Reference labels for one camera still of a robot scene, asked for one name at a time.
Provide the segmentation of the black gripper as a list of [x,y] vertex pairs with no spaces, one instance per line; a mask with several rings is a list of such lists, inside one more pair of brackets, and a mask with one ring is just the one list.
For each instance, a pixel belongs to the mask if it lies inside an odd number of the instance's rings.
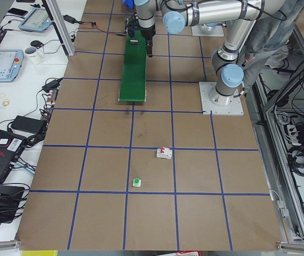
[[155,25],[150,28],[142,28],[138,23],[138,17],[133,15],[126,19],[126,32],[133,38],[136,31],[139,31],[141,36],[146,40],[146,54],[149,58],[152,58],[153,37],[156,34]]

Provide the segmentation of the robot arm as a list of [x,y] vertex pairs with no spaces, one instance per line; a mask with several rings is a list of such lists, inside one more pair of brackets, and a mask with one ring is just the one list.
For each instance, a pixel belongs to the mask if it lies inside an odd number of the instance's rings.
[[195,36],[223,36],[221,24],[228,30],[224,43],[214,52],[213,68],[217,83],[209,92],[209,100],[218,107],[231,104],[237,97],[244,73],[237,65],[240,49],[253,28],[254,22],[274,17],[284,1],[133,1],[138,30],[146,40],[146,54],[153,56],[153,37],[156,34],[155,13],[160,11],[163,25],[169,34],[178,34],[191,27]]

